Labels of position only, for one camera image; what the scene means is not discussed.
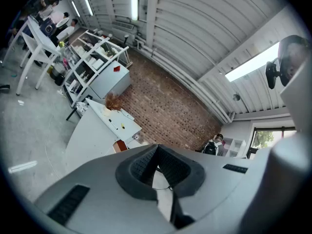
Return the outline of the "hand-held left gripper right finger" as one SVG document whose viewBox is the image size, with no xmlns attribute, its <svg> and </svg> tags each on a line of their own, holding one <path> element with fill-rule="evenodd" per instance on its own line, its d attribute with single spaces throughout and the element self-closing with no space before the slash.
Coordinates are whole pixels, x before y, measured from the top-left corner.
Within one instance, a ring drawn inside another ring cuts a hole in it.
<svg viewBox="0 0 312 234">
<path fill-rule="evenodd" d="M 235 190 L 250 162 L 197 152 L 157 148 L 168 185 L 158 195 L 159 230 L 238 230 L 248 203 Z"/>
</svg>

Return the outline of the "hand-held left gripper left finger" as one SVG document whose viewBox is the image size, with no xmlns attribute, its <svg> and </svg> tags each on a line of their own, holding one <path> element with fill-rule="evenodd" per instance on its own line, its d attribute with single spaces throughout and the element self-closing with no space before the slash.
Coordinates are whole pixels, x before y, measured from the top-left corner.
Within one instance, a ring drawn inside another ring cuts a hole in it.
<svg viewBox="0 0 312 234">
<path fill-rule="evenodd" d="M 156 200 L 129 195 L 116 179 L 121 162 L 156 148 L 147 145 L 86 162 L 43 192 L 35 205 L 52 221 L 54 231 L 79 234 L 169 234 Z"/>
</svg>

